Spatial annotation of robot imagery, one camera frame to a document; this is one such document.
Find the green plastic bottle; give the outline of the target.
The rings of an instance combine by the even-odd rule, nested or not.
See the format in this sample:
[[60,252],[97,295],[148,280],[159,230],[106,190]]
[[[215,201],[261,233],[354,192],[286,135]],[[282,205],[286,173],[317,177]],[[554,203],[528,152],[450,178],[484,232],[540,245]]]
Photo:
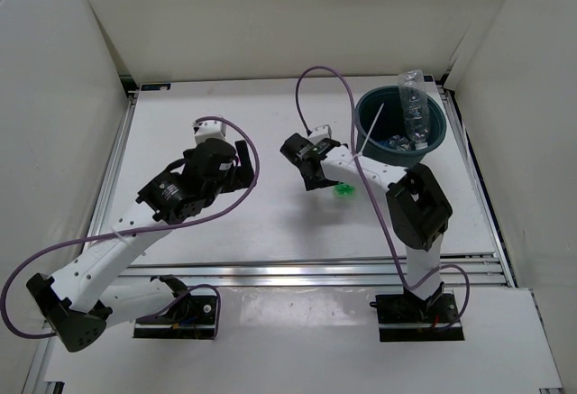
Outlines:
[[356,187],[346,184],[346,183],[338,183],[333,187],[333,192],[336,197],[339,198],[352,198],[356,197]]

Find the clear label-free plastic bottle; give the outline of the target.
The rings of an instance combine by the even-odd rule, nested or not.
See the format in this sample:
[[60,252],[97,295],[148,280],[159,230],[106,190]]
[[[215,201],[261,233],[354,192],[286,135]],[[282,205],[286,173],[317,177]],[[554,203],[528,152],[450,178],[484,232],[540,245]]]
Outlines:
[[417,151],[428,147],[430,133],[429,106],[425,77],[421,69],[398,75],[398,93],[403,112],[405,131]]

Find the blue label clear bottle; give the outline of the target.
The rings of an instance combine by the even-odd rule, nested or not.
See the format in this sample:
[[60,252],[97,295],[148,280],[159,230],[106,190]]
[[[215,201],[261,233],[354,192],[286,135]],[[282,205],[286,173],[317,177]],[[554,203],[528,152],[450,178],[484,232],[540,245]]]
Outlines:
[[393,135],[386,140],[379,141],[378,145],[393,151],[413,151],[414,142],[405,136]]

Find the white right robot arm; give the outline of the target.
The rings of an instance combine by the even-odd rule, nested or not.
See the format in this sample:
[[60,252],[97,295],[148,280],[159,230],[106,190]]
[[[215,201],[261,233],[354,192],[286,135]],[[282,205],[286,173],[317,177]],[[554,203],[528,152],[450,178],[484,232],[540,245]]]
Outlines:
[[339,183],[365,186],[371,204],[378,208],[378,194],[386,200],[389,223],[406,248],[406,268],[401,272],[405,310],[410,318],[424,322],[437,308],[444,291],[441,279],[441,244],[453,209],[432,171],[418,163],[411,168],[391,166],[354,155],[344,144],[330,138],[317,142],[292,134],[280,153],[297,167],[307,191]]

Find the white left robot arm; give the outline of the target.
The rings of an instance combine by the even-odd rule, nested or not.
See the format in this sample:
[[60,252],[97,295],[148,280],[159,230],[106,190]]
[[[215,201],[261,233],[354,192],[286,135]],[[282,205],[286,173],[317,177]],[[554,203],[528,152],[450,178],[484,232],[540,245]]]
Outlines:
[[198,214],[217,196],[253,189],[259,167],[252,142],[209,138],[147,183],[104,238],[51,275],[33,275],[26,288],[67,351],[82,351],[107,328],[134,319],[171,329],[214,319],[219,299],[200,303],[172,275],[153,276],[141,286],[115,280],[169,233],[199,224]]

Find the dark green plastic bin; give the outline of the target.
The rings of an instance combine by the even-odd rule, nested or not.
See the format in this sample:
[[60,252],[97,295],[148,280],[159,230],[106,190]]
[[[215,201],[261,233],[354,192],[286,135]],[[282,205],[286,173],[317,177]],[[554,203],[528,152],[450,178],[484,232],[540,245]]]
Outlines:
[[406,132],[398,88],[379,87],[364,94],[355,107],[356,150],[364,157],[394,166],[412,167],[444,141],[447,123],[441,106],[427,97],[430,131],[426,147],[417,150]]

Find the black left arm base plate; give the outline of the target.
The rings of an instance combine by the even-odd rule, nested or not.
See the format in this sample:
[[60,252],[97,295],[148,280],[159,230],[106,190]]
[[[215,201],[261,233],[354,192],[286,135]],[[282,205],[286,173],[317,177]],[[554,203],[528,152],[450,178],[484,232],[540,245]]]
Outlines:
[[166,309],[134,322],[133,338],[158,340],[215,340],[222,298],[211,285],[197,285],[180,292]]

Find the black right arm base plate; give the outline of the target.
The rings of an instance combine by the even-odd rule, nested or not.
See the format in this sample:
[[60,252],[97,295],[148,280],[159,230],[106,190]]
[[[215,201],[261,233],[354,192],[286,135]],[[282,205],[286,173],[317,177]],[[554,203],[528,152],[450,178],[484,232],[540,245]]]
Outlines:
[[403,295],[376,295],[370,307],[377,312],[382,343],[464,340],[463,326],[456,321],[459,312],[452,292],[443,293],[425,313]]

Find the aluminium table rail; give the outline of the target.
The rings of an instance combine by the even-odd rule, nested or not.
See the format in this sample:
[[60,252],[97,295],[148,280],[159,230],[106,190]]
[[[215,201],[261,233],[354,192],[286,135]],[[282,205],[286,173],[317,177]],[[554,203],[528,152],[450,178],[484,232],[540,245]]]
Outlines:
[[279,147],[301,126],[289,94],[212,94],[174,85],[142,92],[108,206],[118,215],[129,192],[192,140],[191,125],[222,115],[255,141],[261,175],[231,214],[179,230],[120,278],[141,285],[168,273],[218,288],[224,300],[213,341],[136,339],[129,323],[69,353],[47,346],[43,378],[62,393],[523,393],[507,307],[529,309],[508,288],[499,245],[467,161],[454,110],[426,156],[453,207],[444,238],[444,280],[465,307],[455,342],[383,343],[370,302],[399,291],[398,274],[366,195],[306,192]]

